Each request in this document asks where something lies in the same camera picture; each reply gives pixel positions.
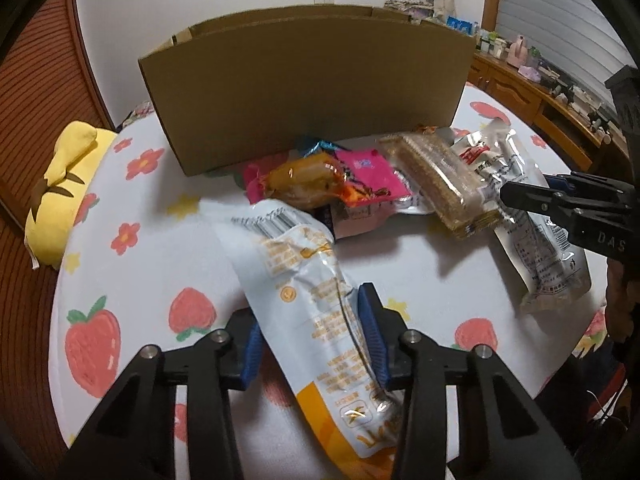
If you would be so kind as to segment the yellow plush toy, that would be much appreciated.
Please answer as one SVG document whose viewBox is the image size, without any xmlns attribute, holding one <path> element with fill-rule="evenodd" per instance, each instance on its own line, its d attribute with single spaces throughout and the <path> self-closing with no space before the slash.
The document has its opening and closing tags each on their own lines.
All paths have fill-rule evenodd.
<svg viewBox="0 0 640 480">
<path fill-rule="evenodd" d="M 53 157 L 32 189 L 24 244 L 35 269 L 58 269 L 72 227 L 96 203 L 88 186 L 117 134 L 86 122 L 70 122 L 58 136 Z"/>
</svg>

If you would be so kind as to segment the orange braised meat packet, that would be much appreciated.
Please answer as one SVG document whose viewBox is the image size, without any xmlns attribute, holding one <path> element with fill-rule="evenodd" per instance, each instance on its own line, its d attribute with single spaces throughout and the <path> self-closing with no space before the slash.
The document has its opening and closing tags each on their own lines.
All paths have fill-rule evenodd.
<svg viewBox="0 0 640 480">
<path fill-rule="evenodd" d="M 338 200 L 346 177 L 337 159 L 326 153 L 284 162 L 259 180 L 265 198 L 311 210 Z"/>
</svg>

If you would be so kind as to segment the pink snack packet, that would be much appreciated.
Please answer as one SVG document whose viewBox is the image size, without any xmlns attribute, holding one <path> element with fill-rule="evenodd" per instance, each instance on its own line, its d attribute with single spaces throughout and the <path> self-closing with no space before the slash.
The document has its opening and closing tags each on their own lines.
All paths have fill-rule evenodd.
<svg viewBox="0 0 640 480">
<path fill-rule="evenodd" d="M 338 240 L 374 231 L 412 204 L 410 186 L 379 151 L 338 150 L 332 157 L 338 160 L 346 177 L 343 196 L 302 211 L 324 223 Z M 300 158 L 303 157 L 279 154 L 247 164 L 242 178 L 248 201 L 256 204 L 266 200 L 260 178 L 284 162 Z"/>
</svg>

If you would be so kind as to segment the brown cardboard box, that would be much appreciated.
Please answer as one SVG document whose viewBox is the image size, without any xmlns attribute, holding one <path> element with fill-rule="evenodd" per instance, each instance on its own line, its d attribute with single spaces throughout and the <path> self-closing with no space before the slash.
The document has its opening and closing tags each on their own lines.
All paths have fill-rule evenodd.
<svg viewBox="0 0 640 480">
<path fill-rule="evenodd" d="M 446 126 L 472 37 L 375 6 L 310 4 L 232 13 L 171 36 L 139 62 L 185 174 L 339 141 Z"/>
</svg>

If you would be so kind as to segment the clear wafer pack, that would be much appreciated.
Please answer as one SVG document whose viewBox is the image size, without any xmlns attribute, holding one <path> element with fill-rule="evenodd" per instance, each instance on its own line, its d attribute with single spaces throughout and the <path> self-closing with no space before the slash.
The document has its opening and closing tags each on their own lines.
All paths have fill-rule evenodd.
<svg viewBox="0 0 640 480">
<path fill-rule="evenodd" d="M 502 219 L 488 184 L 435 130 L 392 133 L 379 138 L 378 144 L 460 240 L 494 228 Z"/>
</svg>

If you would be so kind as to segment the wooden sideboard cabinet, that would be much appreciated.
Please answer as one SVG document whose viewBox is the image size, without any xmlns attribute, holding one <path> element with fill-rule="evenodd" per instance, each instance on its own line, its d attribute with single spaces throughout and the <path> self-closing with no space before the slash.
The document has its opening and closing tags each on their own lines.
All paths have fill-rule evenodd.
<svg viewBox="0 0 640 480">
<path fill-rule="evenodd" d="M 489 54 L 476 52 L 468 81 L 518 116 L 548 142 L 571 170 L 630 182 L 631 164 L 618 134 L 590 131 L 569 106 Z"/>
</svg>

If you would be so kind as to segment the teal foil candy packet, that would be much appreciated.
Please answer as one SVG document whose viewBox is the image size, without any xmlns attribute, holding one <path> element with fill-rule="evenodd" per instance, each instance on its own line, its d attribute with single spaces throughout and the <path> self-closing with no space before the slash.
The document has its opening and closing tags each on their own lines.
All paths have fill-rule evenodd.
<svg viewBox="0 0 640 480">
<path fill-rule="evenodd" d="M 320 153 L 334 156 L 338 150 L 344 150 L 344 146 L 315 136 L 301 136 L 296 141 L 296 151 L 300 157 L 309 157 Z"/>
</svg>

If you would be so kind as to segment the grey window blind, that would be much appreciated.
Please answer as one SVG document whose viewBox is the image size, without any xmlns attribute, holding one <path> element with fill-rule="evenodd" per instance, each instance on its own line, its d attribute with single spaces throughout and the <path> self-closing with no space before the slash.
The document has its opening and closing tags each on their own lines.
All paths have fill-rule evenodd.
<svg viewBox="0 0 640 480">
<path fill-rule="evenodd" d="M 605 81 L 623 66 L 634 65 L 591 0 L 499 0 L 497 32 L 511 41 L 524 37 L 544 60 L 609 107 L 614 103 Z"/>
</svg>

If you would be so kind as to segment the white orange snack bag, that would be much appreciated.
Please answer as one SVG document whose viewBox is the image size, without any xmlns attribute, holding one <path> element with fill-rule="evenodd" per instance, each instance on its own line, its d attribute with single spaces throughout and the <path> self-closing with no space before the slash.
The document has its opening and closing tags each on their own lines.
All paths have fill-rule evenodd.
<svg viewBox="0 0 640 480">
<path fill-rule="evenodd" d="M 390 478 L 401 402 L 374 376 L 333 235 L 280 200 L 205 215 L 323 451 L 349 479 Z"/>
</svg>

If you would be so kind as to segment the wooden slatted wardrobe door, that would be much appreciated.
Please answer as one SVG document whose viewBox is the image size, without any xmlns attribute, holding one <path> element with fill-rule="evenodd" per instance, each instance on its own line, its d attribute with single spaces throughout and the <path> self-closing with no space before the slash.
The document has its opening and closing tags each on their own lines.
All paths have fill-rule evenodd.
<svg viewBox="0 0 640 480">
<path fill-rule="evenodd" d="M 48 379 L 58 274 L 32 268 L 23 228 L 32 188 L 73 120 L 112 124 L 81 37 L 76 0 L 47 0 L 1 63 L 1 418 L 44 476 L 65 448 Z"/>
</svg>

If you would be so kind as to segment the white red snack pouch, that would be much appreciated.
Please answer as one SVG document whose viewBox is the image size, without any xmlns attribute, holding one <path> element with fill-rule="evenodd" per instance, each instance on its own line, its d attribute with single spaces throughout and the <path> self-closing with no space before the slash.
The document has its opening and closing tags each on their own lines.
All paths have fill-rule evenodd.
<svg viewBox="0 0 640 480">
<path fill-rule="evenodd" d="M 494 232 L 527 289 L 520 311 L 559 309 L 589 292 L 585 251 L 570 244 L 567 232 L 542 214 L 512 209 L 500 200 L 499 192 L 510 182 L 547 185 L 515 130 L 495 119 L 462 136 L 452 149 L 488 185 L 497 201 L 502 222 Z"/>
</svg>

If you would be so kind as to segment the pink kettle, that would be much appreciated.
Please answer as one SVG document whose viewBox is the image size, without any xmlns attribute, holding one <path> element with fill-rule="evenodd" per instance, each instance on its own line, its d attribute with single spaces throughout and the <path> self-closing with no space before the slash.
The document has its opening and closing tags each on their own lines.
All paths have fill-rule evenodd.
<svg viewBox="0 0 640 480">
<path fill-rule="evenodd" d="M 526 64 L 527 59 L 528 49 L 526 46 L 526 39 L 524 36 L 518 35 L 512 44 L 510 44 L 506 62 L 518 70 L 521 66 Z"/>
</svg>

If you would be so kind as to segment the purple small box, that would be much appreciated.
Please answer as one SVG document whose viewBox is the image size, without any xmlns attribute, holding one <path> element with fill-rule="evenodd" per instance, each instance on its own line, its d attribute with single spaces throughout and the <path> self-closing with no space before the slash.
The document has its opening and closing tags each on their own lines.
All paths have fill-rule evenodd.
<svg viewBox="0 0 640 480">
<path fill-rule="evenodd" d="M 521 65 L 518 68 L 518 73 L 529 81 L 533 81 L 535 84 L 539 84 L 541 81 L 541 74 L 535 67 Z"/>
</svg>

